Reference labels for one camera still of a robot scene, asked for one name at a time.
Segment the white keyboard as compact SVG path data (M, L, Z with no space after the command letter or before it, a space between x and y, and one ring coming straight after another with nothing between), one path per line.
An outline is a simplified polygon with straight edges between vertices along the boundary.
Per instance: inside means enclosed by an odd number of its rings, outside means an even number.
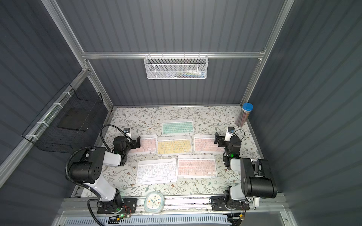
M163 184L176 181L176 159L171 158L138 162L136 184Z

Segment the pink keyboard front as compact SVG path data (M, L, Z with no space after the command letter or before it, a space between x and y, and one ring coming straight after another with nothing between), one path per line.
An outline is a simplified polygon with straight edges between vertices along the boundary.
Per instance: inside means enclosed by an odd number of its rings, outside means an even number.
M179 155L177 159L178 178L216 178L216 159L213 155Z

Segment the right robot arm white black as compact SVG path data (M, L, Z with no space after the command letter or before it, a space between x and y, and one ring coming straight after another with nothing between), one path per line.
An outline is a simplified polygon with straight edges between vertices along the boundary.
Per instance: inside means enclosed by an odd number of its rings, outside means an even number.
M265 159L240 157L242 140L235 133L226 136L215 134L214 143L224 149L222 160L228 170L239 172L240 183L230 186L224 192L223 203L248 201L248 198L275 198L277 186L270 165Z

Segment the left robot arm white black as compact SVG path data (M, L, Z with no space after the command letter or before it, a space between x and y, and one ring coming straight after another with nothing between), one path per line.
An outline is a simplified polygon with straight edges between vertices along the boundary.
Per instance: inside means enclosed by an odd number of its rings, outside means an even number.
M120 192L102 176L102 167L124 166L130 150L140 148L140 139L118 136L113 142L113 152L104 147L86 147L74 152L65 166L67 180L93 192L100 207L108 205L113 211L118 211L123 207Z

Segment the pink keyboard left row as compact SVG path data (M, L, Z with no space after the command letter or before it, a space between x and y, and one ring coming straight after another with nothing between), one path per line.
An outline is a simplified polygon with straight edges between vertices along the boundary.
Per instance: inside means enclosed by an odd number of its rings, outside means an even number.
M140 137L140 148L132 149L128 154L148 154L157 152L157 135L142 135Z

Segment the pink keyboard row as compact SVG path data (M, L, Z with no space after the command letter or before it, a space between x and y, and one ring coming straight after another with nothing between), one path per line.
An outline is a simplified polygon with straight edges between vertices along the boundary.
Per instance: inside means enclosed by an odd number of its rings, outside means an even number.
M140 148L132 149L128 154L148 154L157 152L157 135L142 135L140 137Z
M223 154L224 148L214 143L215 135L194 135L194 151L199 153Z

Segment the pink keyboard right row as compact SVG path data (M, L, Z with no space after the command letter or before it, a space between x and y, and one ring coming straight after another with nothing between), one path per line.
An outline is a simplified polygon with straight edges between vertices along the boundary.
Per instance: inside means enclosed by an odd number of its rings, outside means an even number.
M224 148L214 143L215 135L194 135L194 151L199 153L223 154Z

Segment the yellow keyboard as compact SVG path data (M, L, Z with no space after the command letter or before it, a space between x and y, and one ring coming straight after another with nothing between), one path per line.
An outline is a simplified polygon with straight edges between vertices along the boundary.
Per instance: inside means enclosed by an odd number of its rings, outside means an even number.
M191 152L190 136L159 137L157 139L156 153L158 155L179 155Z

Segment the blue lid pencil tube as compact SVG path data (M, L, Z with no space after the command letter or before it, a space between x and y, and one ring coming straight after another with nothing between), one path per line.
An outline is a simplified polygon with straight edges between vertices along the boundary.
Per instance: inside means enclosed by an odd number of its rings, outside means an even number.
M251 111L253 110L254 106L251 103L244 103L241 106L240 114L235 121L236 126L242 127L246 120L248 119L248 116L250 115Z

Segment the green keyboard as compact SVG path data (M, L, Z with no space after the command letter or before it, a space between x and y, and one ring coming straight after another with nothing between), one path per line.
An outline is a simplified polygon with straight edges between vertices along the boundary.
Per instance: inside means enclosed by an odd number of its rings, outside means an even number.
M192 121L166 121L162 123L163 135L181 135L194 133Z

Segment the black pad in basket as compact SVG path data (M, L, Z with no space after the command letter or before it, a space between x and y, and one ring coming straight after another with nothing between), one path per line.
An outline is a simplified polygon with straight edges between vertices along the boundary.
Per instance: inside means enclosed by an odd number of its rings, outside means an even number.
M58 123L58 128L86 132L89 128L89 112L79 108L71 108Z

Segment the mint analog clock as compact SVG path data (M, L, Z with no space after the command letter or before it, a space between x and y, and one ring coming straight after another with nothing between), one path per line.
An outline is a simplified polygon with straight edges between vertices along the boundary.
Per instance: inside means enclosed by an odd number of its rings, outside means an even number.
M165 197L162 193L151 192L144 200L144 210L147 213L158 214L165 206Z

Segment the pens in white basket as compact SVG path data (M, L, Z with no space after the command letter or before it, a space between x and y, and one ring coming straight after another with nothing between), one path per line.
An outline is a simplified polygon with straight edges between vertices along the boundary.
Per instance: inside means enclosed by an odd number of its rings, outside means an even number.
M187 70L171 72L166 75L171 78L186 78L186 79L204 79L206 78L206 71L200 70Z

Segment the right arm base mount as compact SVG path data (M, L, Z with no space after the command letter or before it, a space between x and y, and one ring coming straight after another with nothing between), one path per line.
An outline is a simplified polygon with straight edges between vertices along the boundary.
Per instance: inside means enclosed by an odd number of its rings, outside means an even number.
M213 211L248 211L250 210L249 202L247 200L236 201L227 199L223 195L211 196L209 203Z

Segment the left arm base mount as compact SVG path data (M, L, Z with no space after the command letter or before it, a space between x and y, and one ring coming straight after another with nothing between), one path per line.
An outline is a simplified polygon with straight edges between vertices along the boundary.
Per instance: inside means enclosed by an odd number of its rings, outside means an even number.
M97 202L97 214L134 214L137 206L136 198L125 198L121 203L115 201Z

